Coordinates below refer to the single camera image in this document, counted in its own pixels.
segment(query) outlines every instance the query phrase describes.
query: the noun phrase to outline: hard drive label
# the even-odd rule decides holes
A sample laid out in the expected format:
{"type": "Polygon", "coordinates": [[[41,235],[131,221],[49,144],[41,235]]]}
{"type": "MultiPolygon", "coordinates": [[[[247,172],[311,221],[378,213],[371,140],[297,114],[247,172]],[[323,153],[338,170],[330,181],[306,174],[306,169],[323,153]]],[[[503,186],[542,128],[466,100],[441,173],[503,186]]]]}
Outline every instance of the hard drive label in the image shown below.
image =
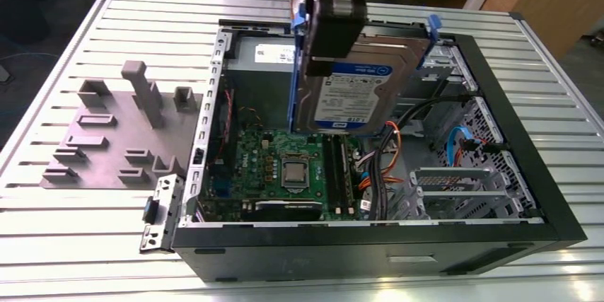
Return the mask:
{"type": "Polygon", "coordinates": [[[391,73],[385,65],[335,63],[322,81],[314,122],[329,129],[361,127],[370,118],[379,97],[374,89],[391,73]]]}
{"type": "Polygon", "coordinates": [[[258,44],[253,61],[255,63],[293,64],[293,45],[258,44]]]}

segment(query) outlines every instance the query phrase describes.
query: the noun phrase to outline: black plastic frame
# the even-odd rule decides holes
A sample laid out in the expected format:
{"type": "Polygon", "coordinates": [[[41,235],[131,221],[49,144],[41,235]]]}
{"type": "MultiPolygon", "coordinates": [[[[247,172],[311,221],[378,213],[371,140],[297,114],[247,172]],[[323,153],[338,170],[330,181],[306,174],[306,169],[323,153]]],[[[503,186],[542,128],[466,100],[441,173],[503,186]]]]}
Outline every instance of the black plastic frame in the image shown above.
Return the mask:
{"type": "Polygon", "coordinates": [[[173,250],[193,269],[203,266],[207,251],[229,253],[229,248],[307,247],[483,243],[483,252],[471,254],[462,262],[439,274],[475,274],[510,262],[525,255],[557,250],[586,239],[585,233],[567,207],[562,194],[538,156],[521,121],[514,113],[501,86],[483,59],[479,48],[467,35],[441,35],[458,46],[466,65],[478,83],[498,129],[509,145],[509,151],[523,175],[525,182],[538,204],[542,224],[391,226],[375,223],[362,227],[273,227],[229,226],[219,228],[177,228],[173,250]]]}

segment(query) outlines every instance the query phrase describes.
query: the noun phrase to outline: slotted metal surface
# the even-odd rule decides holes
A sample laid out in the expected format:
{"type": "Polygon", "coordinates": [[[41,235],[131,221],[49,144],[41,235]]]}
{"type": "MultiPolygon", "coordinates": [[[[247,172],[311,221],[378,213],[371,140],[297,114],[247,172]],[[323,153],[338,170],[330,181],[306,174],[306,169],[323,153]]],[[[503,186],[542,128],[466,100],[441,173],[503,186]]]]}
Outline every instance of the slotted metal surface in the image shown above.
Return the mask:
{"type": "Polygon", "coordinates": [[[95,1],[0,156],[0,296],[131,301],[122,293],[151,291],[134,298],[604,300],[601,122],[527,27],[506,13],[369,5],[371,19],[425,21],[437,13],[442,31],[474,36],[589,238],[567,250],[531,255],[477,277],[205,284],[177,255],[137,254],[147,192],[37,186],[79,103],[74,92],[82,79],[129,90],[121,63],[141,59],[159,90],[190,86],[202,92],[218,19],[287,22],[287,5],[286,0],[95,1]]]}

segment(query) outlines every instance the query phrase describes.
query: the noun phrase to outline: blue cable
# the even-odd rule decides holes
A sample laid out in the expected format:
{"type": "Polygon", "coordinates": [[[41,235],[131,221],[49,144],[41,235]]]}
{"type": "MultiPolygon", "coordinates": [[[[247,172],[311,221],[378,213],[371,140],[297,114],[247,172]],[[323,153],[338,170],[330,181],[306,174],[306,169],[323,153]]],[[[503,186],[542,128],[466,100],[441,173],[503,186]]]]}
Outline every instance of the blue cable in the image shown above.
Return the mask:
{"type": "Polygon", "coordinates": [[[470,139],[474,143],[479,143],[479,141],[473,138],[471,132],[469,132],[466,127],[457,126],[450,129],[449,137],[446,138],[446,162],[449,166],[453,166],[454,163],[454,137],[458,132],[463,134],[463,139],[470,139]]]}

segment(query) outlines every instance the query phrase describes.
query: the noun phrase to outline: floor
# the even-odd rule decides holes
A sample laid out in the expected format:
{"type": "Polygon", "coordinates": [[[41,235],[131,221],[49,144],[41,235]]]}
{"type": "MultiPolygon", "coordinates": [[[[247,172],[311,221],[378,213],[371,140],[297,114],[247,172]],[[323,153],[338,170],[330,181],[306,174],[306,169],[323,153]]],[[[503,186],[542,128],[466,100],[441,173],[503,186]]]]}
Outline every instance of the floor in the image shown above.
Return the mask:
{"type": "MultiPolygon", "coordinates": [[[[7,59],[2,58],[27,52],[41,52],[58,56],[93,1],[41,1],[39,7],[50,25],[50,35],[38,43],[17,45],[3,35],[0,35],[0,65],[10,74],[9,81],[0,83],[0,148],[10,136],[55,61],[55,57],[49,55],[21,55],[7,59]]],[[[425,0],[413,1],[415,4],[426,2],[425,0]]],[[[601,96],[601,93],[604,93],[601,76],[604,48],[590,47],[589,41],[581,40],[559,63],[597,113],[604,116],[604,96],[601,96]]]]}

